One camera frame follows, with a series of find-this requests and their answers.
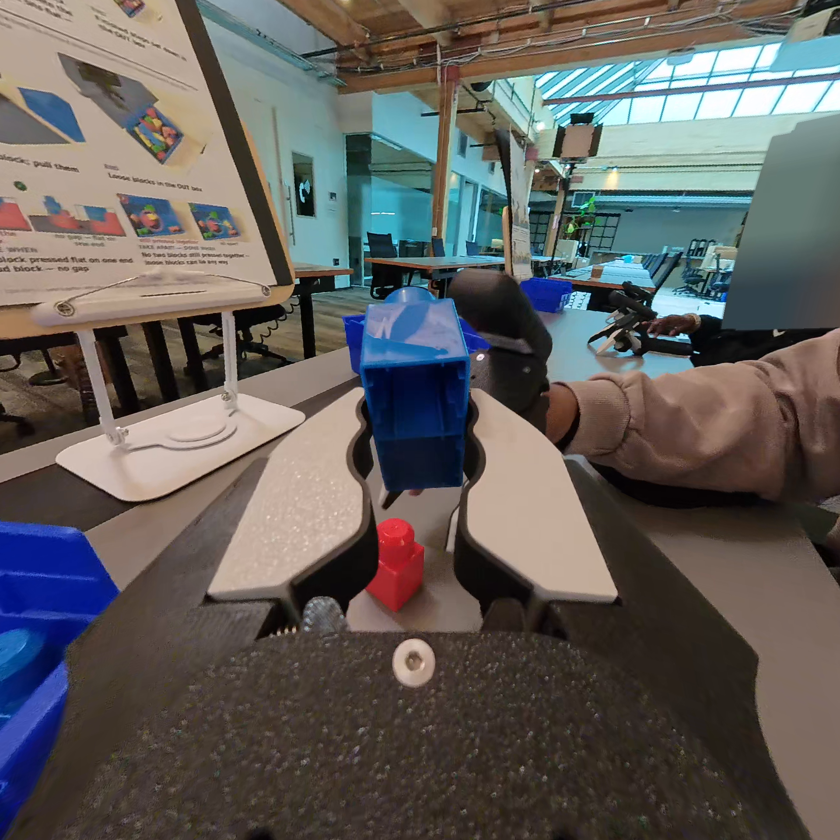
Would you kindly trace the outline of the wooden sign board with paper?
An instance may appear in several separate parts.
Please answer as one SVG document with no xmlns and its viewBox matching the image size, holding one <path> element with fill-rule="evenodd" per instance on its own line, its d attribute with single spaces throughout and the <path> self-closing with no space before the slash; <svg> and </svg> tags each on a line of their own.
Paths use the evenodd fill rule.
<svg viewBox="0 0 840 840">
<path fill-rule="evenodd" d="M 285 301 L 287 246 L 197 2 L 1 2 L 2 310 Z"/>
</svg>

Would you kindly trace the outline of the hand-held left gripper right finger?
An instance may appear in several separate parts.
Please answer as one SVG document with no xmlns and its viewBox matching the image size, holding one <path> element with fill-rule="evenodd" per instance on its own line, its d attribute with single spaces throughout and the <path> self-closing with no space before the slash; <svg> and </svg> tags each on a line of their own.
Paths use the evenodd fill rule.
<svg viewBox="0 0 840 840">
<path fill-rule="evenodd" d="M 612 605 L 618 592 L 561 452 L 525 418 L 472 390 L 457 582 L 486 617 L 495 602 L 539 623 L 548 604 Z"/>
</svg>

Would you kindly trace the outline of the black office chair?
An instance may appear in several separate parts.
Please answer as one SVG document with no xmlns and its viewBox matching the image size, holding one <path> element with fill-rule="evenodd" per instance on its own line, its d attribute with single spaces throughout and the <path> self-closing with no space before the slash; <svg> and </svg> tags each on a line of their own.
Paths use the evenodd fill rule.
<svg viewBox="0 0 840 840">
<path fill-rule="evenodd" d="M 281 366 L 290 364 L 290 359 L 282 353 L 271 350 L 266 341 L 292 313 L 293 308 L 286 308 L 281 304 L 273 307 L 234 311 L 238 357 L 245 361 L 249 354 L 253 354 L 263 359 L 276 361 Z M 192 324 L 196 327 L 207 328 L 210 334 L 220 339 L 220 343 L 201 354 L 201 361 L 217 361 L 223 358 L 224 329 L 222 314 L 214 313 L 198 316 L 192 318 Z"/>
<path fill-rule="evenodd" d="M 371 263 L 371 297 L 382 301 L 392 292 L 403 286 L 403 273 L 398 266 L 387 266 L 374 259 L 394 259 L 397 257 L 390 234 L 367 233 L 369 262 Z"/>
</svg>

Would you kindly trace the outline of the wooden desk with black legs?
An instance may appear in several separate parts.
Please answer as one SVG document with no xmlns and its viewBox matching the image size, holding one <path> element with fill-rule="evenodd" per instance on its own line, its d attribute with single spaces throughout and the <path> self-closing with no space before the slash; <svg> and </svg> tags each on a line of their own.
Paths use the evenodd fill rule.
<svg viewBox="0 0 840 840">
<path fill-rule="evenodd" d="M 314 264 L 294 263 L 294 297 L 301 321 L 301 340 L 303 358 L 308 360 L 317 354 L 316 334 L 314 331 L 314 313 L 312 297 L 319 293 L 335 291 L 335 279 L 350 277 L 351 268 L 340 266 L 317 266 Z"/>
</svg>

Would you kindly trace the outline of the long wooden desk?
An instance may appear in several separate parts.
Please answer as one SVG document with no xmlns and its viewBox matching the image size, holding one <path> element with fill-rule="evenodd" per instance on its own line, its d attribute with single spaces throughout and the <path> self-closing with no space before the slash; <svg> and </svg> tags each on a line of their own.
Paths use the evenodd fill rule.
<svg viewBox="0 0 840 840">
<path fill-rule="evenodd" d="M 403 288 L 404 275 L 417 272 L 432 283 L 432 289 L 439 298 L 447 296 L 448 287 L 461 270 L 497 269 L 505 267 L 505 260 L 498 256 L 464 257 L 370 257 L 372 279 L 371 297 L 384 300 L 389 294 Z"/>
</svg>

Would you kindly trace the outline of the person's right hand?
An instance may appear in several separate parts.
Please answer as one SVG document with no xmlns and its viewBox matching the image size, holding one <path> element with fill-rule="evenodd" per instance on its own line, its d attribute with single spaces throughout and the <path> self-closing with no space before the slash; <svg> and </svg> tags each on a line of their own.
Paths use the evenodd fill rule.
<svg viewBox="0 0 840 840">
<path fill-rule="evenodd" d="M 580 407 L 574 392 L 561 383 L 552 383 L 546 391 L 548 404 L 544 434 L 560 451 L 565 450 L 576 435 L 580 423 Z"/>
</svg>

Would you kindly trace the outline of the person's right forearm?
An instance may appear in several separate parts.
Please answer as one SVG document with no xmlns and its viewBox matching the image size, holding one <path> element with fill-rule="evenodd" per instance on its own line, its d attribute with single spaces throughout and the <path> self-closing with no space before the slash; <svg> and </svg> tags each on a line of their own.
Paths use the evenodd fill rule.
<svg viewBox="0 0 840 840">
<path fill-rule="evenodd" d="M 838 348 L 835 329 L 760 360 L 565 382 L 580 423 L 563 452 L 667 487 L 837 497 Z"/>
</svg>

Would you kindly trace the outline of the red one-stud mega block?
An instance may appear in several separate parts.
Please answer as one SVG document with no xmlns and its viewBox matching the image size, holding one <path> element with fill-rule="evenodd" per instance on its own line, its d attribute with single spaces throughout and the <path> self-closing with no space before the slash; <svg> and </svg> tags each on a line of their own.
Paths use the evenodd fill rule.
<svg viewBox="0 0 840 840">
<path fill-rule="evenodd" d="M 423 585 L 425 547 L 416 540 L 413 526 L 399 518 L 381 521 L 377 537 L 377 572 L 365 590 L 398 613 Z"/>
</svg>

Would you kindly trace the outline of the blue two-stud mega block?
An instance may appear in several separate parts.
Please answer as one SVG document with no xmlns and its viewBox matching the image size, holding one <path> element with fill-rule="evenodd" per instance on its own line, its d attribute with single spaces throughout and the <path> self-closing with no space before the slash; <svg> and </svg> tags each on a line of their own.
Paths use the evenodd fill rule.
<svg viewBox="0 0 840 840">
<path fill-rule="evenodd" d="M 470 358 L 454 303 L 405 287 L 366 311 L 360 376 L 384 487 L 460 487 Z"/>
</svg>

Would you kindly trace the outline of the wooden pillar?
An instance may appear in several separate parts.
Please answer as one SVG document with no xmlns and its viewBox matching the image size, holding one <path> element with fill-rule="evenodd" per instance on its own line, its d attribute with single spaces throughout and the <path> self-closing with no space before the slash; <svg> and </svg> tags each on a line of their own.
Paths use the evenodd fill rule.
<svg viewBox="0 0 840 840">
<path fill-rule="evenodd" d="M 458 106 L 459 72 L 443 66 L 439 72 L 437 157 L 432 190 L 432 239 L 446 238 L 449 203 L 449 180 L 452 174 L 452 150 Z"/>
</svg>

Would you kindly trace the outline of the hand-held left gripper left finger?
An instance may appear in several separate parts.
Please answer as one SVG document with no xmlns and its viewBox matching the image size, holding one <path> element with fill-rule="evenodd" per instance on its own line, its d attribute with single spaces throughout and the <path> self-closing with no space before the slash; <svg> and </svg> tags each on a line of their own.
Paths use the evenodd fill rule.
<svg viewBox="0 0 840 840">
<path fill-rule="evenodd" d="M 293 621 L 314 599 L 342 614 L 378 564 L 364 393 L 351 388 L 285 436 L 205 509 L 208 604 L 268 602 Z"/>
</svg>

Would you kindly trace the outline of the white door with phone sign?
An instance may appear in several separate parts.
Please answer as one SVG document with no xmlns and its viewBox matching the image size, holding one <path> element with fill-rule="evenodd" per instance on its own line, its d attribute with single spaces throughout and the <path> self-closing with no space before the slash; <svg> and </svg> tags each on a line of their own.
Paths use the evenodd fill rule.
<svg viewBox="0 0 840 840">
<path fill-rule="evenodd" d="M 280 110 L 270 108 L 272 139 L 279 183 L 280 217 L 294 261 L 313 263 L 317 257 L 318 219 L 314 195 L 314 161 L 291 150 L 281 130 Z"/>
</svg>

